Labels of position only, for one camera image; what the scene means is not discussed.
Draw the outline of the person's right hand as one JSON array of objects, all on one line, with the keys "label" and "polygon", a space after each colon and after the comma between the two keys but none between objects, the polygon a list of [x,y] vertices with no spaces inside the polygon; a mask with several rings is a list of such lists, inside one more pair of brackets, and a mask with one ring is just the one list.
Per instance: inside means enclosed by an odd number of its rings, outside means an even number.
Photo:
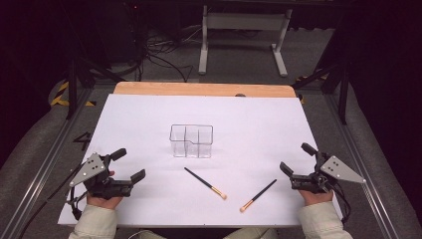
[{"label": "person's right hand", "polygon": [[319,204],[323,202],[330,202],[333,199],[333,192],[327,193],[312,193],[305,190],[300,190],[299,194],[305,201],[305,206],[310,206],[314,204]]}]

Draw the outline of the black tripod stand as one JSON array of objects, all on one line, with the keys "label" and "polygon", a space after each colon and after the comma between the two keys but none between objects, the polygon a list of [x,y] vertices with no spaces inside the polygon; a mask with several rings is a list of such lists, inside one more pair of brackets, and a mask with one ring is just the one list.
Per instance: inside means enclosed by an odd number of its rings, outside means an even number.
[{"label": "black tripod stand", "polygon": [[96,70],[107,79],[111,79],[116,83],[124,82],[124,79],[112,73],[100,65],[81,57],[73,58],[69,64],[68,69],[68,83],[69,83],[69,108],[67,119],[70,120],[77,112],[81,103],[78,102],[77,83],[80,82],[84,89],[92,89],[96,84],[94,74],[91,69]]},{"label": "black tripod stand", "polygon": [[337,114],[340,121],[346,124],[346,101],[348,95],[348,84],[349,77],[347,72],[347,64],[332,64],[325,68],[316,70],[311,75],[301,78],[292,84],[294,90],[298,90],[311,82],[321,79],[326,76],[323,84],[320,86],[320,90],[326,95],[332,95],[336,88],[339,88]]}]

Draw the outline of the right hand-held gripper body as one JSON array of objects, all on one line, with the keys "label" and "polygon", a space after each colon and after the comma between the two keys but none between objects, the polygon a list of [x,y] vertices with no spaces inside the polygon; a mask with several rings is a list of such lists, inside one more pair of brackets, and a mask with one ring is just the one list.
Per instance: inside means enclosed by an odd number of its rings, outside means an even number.
[{"label": "right hand-held gripper body", "polygon": [[323,152],[311,152],[316,158],[315,171],[309,175],[297,175],[292,172],[289,179],[292,189],[311,193],[328,193],[342,181],[365,183],[366,180],[334,155]]}]

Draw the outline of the clear plastic organizer box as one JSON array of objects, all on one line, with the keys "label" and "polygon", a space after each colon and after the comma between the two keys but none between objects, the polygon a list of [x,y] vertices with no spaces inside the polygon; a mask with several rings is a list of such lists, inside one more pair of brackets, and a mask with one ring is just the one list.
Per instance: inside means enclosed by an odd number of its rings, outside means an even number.
[{"label": "clear plastic organizer box", "polygon": [[173,124],[169,140],[174,157],[210,158],[213,145],[213,126]]}]

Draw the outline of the person's left hand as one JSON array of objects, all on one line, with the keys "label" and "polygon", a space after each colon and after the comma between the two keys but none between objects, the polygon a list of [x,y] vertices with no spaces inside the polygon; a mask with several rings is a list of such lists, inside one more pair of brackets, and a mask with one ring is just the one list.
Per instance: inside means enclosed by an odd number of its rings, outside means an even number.
[{"label": "person's left hand", "polygon": [[115,210],[121,202],[122,202],[122,197],[112,197],[111,199],[92,197],[90,195],[87,197],[88,205],[110,209],[110,210]]}]

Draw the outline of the white metal stand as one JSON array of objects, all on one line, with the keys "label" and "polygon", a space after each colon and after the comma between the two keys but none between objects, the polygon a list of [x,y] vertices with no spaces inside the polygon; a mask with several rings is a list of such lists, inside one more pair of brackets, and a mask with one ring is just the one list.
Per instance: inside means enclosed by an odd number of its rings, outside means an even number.
[{"label": "white metal stand", "polygon": [[216,13],[204,5],[202,13],[202,43],[199,57],[198,74],[207,73],[208,61],[208,31],[213,30],[255,30],[278,31],[279,39],[271,45],[271,50],[281,77],[285,78],[288,71],[281,53],[282,45],[288,31],[293,10],[288,9],[283,14],[248,14],[248,13]]}]

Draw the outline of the yellow black hazard tape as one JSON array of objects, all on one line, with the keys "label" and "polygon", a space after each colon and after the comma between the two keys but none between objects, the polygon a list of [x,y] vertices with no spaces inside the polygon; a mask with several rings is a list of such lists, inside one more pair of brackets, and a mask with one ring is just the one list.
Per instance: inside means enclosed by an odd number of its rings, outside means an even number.
[{"label": "yellow black hazard tape", "polygon": [[58,91],[56,92],[55,96],[53,97],[51,101],[51,106],[65,106],[68,107],[70,105],[70,102],[67,100],[63,100],[62,96],[65,93],[65,90],[69,88],[69,82],[63,81],[60,85]]}]

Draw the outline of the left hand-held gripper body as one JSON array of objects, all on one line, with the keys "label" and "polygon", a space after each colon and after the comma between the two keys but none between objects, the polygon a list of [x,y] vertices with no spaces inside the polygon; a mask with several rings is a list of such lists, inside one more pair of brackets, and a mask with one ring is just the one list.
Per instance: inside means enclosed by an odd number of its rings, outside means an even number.
[{"label": "left hand-held gripper body", "polygon": [[77,170],[69,186],[74,188],[82,183],[92,197],[129,197],[133,183],[131,180],[114,180],[110,176],[109,165],[112,160],[109,156],[94,152]]}]

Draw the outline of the white table sheet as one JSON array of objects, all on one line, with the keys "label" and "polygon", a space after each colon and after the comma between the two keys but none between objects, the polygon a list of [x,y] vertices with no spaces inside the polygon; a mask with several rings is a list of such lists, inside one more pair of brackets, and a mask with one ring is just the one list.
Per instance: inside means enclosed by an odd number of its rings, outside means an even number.
[{"label": "white table sheet", "polygon": [[[173,156],[169,136],[177,123],[213,126],[210,158]],[[88,152],[125,148],[127,154],[110,166],[121,179],[146,171],[117,209],[122,227],[285,227],[298,224],[303,199],[279,166],[284,162],[297,174],[313,172],[316,161],[302,150],[303,142],[316,141],[296,98],[111,94]],[[274,179],[245,212],[239,211]]]}]

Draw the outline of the black makeup brush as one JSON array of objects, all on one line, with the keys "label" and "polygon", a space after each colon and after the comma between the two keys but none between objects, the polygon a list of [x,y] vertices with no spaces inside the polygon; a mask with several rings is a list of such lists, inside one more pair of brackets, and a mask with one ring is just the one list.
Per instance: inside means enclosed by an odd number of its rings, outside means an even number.
[{"label": "black makeup brush", "polygon": [[205,179],[203,179],[202,177],[200,177],[199,175],[197,175],[196,173],[194,173],[193,171],[191,171],[189,168],[184,167],[184,169],[188,173],[190,173],[193,177],[195,177],[196,179],[198,179],[201,183],[203,183],[208,188],[210,188],[212,191],[214,191],[216,194],[218,194],[223,200],[226,200],[227,199],[227,195],[225,193],[221,192],[219,189],[217,189],[216,187],[214,187],[213,185],[211,185],[208,181],[206,181]]},{"label": "black makeup brush", "polygon": [[246,204],[244,204],[239,211],[241,213],[245,212],[258,198],[260,198],[272,185],[277,182],[278,179],[274,179],[267,186],[265,186],[261,191],[259,191],[252,199],[250,199]]}]

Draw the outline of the aluminium floor rail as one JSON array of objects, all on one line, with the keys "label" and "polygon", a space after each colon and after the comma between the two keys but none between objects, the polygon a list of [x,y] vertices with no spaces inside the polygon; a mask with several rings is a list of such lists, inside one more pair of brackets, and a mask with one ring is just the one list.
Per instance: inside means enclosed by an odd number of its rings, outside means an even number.
[{"label": "aluminium floor rail", "polygon": [[400,239],[379,196],[378,190],[375,188],[372,178],[370,177],[367,168],[362,161],[362,157],[352,138],[350,130],[346,124],[342,123],[342,120],[338,116],[338,106],[336,104],[335,98],[332,95],[324,95],[323,97],[332,117],[334,118],[335,124],[341,134],[341,137],[345,141],[346,148],[351,155],[354,168],[365,179],[365,182],[362,184],[362,189],[374,214],[377,224],[380,227],[384,239]]},{"label": "aluminium floor rail", "polygon": [[92,89],[82,89],[77,108],[52,107],[24,135],[0,170],[0,239],[17,239]]}]

